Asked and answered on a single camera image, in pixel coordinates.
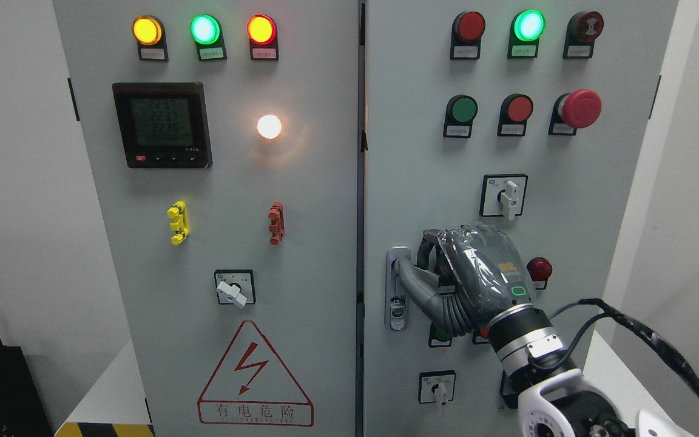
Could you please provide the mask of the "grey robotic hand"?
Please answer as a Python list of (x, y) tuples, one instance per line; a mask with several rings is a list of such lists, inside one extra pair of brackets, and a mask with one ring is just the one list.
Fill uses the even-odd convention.
[[(482, 222), (425, 230), (417, 263), (397, 259), (393, 266), (410, 301), (452, 337), (532, 301), (533, 283), (513, 241)], [(440, 276), (455, 280), (454, 295), (438, 293)]]

